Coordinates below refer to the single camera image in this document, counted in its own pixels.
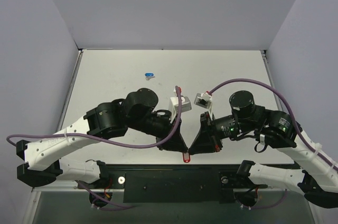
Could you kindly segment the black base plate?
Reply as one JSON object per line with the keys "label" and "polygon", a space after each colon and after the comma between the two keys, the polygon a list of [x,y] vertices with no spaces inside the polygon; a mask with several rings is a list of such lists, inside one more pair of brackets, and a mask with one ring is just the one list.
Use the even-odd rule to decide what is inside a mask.
{"label": "black base plate", "polygon": [[108,164],[108,181],[90,188],[123,190],[124,203],[233,203],[258,187],[238,169],[238,164]]}

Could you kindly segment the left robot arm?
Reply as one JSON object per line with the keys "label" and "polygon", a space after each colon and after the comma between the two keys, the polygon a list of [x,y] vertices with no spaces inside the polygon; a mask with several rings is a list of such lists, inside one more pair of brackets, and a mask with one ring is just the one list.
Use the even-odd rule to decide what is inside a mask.
{"label": "left robot arm", "polygon": [[191,102],[181,94],[180,87],[174,92],[168,109],[155,110],[157,94],[140,88],[126,98],[99,104],[55,134],[19,134],[16,154],[24,163],[17,167],[17,178],[33,188],[56,180],[78,180],[103,188],[111,179],[104,162],[72,161],[66,157],[99,142],[131,149],[157,147],[187,153],[180,127],[181,115],[192,109]]}

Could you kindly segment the red key tag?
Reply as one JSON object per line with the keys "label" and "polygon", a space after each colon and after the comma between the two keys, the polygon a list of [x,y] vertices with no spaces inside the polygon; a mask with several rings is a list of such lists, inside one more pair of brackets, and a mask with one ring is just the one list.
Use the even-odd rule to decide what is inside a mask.
{"label": "red key tag", "polygon": [[183,157],[183,162],[184,163],[189,163],[191,161],[190,154],[188,152],[182,154]]}

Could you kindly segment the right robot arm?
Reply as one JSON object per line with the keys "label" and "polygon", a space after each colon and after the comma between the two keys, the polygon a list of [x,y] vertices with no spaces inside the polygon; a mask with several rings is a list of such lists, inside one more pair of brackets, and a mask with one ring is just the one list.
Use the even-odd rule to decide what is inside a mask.
{"label": "right robot arm", "polygon": [[223,175],[234,188],[250,191],[269,185],[297,192],[312,204],[337,208],[337,171],[323,159],[320,144],[304,131],[297,134],[289,114],[255,104],[251,92],[240,90],[229,98],[231,115],[216,119],[208,111],[200,116],[200,129],[190,146],[190,155],[222,150],[222,140],[253,138],[264,148],[271,147],[289,156],[298,169],[281,169],[244,160],[235,175]]}

